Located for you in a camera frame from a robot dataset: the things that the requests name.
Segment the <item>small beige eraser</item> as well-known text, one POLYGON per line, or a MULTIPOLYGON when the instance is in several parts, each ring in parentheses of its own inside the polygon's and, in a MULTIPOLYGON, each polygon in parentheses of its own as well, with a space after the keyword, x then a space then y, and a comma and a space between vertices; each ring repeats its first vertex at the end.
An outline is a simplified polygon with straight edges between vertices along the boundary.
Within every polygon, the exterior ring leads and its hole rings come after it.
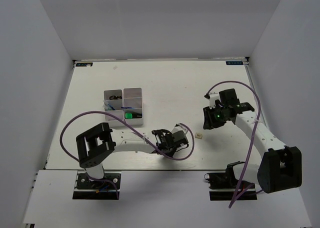
POLYGON ((195 134, 195 138, 197 138, 197 139, 202 139, 202 138, 203 138, 203 134, 197 132, 197 133, 195 134))

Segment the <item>green cap highlighter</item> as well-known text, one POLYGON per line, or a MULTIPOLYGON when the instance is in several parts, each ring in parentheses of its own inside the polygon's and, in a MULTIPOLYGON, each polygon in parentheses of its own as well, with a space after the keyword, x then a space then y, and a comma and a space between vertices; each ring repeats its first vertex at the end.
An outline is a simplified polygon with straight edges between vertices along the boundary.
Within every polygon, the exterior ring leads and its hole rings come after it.
POLYGON ((136 112, 126 112, 124 114, 124 118, 127 120, 132 120, 132 119, 141 119, 143 117, 143 115, 141 113, 136 113, 136 112))

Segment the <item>purple cap highlighter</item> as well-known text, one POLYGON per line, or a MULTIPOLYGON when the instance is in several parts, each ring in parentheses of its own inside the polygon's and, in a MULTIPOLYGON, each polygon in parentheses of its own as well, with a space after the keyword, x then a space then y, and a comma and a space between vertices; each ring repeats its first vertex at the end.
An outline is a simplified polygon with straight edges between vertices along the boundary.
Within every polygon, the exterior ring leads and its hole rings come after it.
POLYGON ((140 109, 140 108, 139 107, 136 108, 136 107, 130 107, 130 106, 122 106, 121 109, 128 110, 128 109, 140 109))

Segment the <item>black handled scissors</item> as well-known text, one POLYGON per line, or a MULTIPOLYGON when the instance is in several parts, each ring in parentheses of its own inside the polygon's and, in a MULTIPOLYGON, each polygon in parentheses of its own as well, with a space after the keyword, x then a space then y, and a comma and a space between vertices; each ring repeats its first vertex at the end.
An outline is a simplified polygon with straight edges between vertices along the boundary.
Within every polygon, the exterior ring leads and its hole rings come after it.
POLYGON ((121 100, 122 96, 121 95, 111 95, 109 97, 109 100, 121 100))

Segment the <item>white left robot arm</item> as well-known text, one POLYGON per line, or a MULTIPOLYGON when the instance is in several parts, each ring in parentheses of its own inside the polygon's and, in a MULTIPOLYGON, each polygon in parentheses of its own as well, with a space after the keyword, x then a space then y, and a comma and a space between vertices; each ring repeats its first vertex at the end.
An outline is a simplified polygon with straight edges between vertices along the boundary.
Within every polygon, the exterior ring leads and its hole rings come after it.
POLYGON ((184 130, 176 125, 173 130, 156 129, 142 135, 134 131, 110 128, 100 123, 76 137, 79 166, 88 173, 88 181, 99 188, 105 184, 103 161, 112 153, 141 152, 172 158, 177 150, 187 148, 189 141, 184 130))

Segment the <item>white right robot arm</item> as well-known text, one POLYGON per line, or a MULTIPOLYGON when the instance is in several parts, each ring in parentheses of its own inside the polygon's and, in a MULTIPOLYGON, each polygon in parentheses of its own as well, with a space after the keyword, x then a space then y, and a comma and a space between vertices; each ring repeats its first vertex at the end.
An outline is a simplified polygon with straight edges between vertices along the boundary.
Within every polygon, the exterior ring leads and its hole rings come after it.
POLYGON ((232 122, 251 140, 261 163, 237 161, 227 165, 225 177, 219 182, 236 188, 244 182, 257 184, 270 194, 302 185, 302 153, 287 146, 261 122, 248 102, 240 102, 235 89, 205 95, 209 105, 203 108, 205 130, 217 129, 232 122))

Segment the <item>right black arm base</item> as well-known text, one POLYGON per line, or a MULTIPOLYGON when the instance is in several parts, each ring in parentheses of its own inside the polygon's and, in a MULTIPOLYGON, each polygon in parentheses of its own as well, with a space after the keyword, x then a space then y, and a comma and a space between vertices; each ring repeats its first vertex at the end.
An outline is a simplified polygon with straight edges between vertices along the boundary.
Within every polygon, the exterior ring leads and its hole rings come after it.
MULTIPOLYGON (((222 172, 209 172, 203 178, 209 184, 209 199, 210 201, 231 201, 238 180, 235 178, 233 168, 239 165, 244 165, 244 161, 238 161, 227 165, 226 169, 222 172)), ((238 193, 250 186, 250 182, 244 178, 238 189, 238 193)), ((256 187, 253 185, 249 188, 238 201, 253 201, 257 200, 256 187)))

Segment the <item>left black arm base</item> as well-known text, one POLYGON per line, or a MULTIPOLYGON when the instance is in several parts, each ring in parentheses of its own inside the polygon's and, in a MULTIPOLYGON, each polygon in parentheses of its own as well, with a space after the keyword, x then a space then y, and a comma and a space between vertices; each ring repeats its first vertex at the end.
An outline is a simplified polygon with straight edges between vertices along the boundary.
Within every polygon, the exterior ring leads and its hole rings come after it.
POLYGON ((118 200, 117 194, 120 195, 121 188, 120 172, 105 172, 104 179, 112 181, 114 186, 109 182, 90 180, 84 172, 78 172, 73 189, 73 200, 118 200))

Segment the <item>right white organizer tray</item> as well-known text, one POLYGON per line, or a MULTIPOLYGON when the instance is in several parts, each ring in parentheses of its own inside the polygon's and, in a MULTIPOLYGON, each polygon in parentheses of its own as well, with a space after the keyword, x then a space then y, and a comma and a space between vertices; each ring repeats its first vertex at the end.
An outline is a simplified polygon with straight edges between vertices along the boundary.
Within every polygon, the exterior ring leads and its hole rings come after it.
POLYGON ((124 109, 124 121, 131 126, 142 126, 144 124, 143 96, 140 87, 123 89, 123 107, 134 107, 137 109, 124 109), (125 119, 125 113, 140 113, 142 118, 125 119))

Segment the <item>white organizer tray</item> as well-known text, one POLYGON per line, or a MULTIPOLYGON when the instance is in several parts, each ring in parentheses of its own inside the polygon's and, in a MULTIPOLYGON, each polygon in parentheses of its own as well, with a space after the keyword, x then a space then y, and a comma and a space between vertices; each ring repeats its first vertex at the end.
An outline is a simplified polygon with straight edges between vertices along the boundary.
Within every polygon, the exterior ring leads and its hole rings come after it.
POLYGON ((124 121, 131 126, 142 126, 144 124, 143 96, 140 87, 123 89, 123 107, 134 107, 137 109, 124 109, 124 121), (140 113, 142 118, 125 119, 125 113, 140 113))
MULTIPOLYGON (((122 108, 123 104, 124 102, 122 89, 105 90, 103 92, 104 111, 122 121, 124 120, 124 110, 122 108)), ((123 126, 123 124, 114 117, 106 115, 105 120, 107 123, 109 123, 110 127, 115 128, 123 126)))

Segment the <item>right corner label sticker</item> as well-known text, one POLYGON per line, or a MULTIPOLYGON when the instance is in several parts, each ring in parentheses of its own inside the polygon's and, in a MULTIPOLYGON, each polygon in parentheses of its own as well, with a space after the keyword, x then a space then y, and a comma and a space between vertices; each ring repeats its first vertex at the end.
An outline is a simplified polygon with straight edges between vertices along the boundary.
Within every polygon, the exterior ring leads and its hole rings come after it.
POLYGON ((236 61, 236 60, 227 60, 226 62, 227 66, 243 66, 243 61, 236 61))

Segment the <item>corner label sticker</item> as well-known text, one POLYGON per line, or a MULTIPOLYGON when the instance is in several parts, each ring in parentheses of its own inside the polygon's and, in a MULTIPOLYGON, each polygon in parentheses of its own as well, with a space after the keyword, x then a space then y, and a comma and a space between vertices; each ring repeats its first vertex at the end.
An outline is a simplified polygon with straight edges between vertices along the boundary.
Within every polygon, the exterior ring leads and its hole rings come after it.
POLYGON ((76 67, 92 67, 92 62, 78 62, 75 64, 76 67))
POLYGON ((227 60, 226 62, 227 66, 243 66, 243 61, 236 61, 236 60, 227 60))

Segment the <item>left white organizer tray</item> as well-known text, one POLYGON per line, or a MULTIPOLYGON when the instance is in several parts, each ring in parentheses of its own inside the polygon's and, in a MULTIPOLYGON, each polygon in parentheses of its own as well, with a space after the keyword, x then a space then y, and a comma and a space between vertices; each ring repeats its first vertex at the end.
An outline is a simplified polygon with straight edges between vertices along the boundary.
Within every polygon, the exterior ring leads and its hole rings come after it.
MULTIPOLYGON (((104 111, 122 121, 124 120, 124 110, 122 108, 123 104, 124 102, 122 89, 105 90, 103 92, 104 111)), ((107 123, 109 123, 110 127, 115 128, 123 126, 123 124, 114 117, 106 115, 105 120, 107 123)))

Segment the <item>left corner label sticker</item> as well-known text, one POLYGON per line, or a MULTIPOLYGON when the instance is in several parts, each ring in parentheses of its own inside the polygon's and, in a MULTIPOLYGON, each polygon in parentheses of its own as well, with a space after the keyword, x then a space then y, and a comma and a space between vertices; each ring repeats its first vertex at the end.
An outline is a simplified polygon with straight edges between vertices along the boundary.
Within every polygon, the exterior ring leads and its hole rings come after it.
POLYGON ((75 64, 76 67, 92 67, 92 62, 78 62, 75 64))

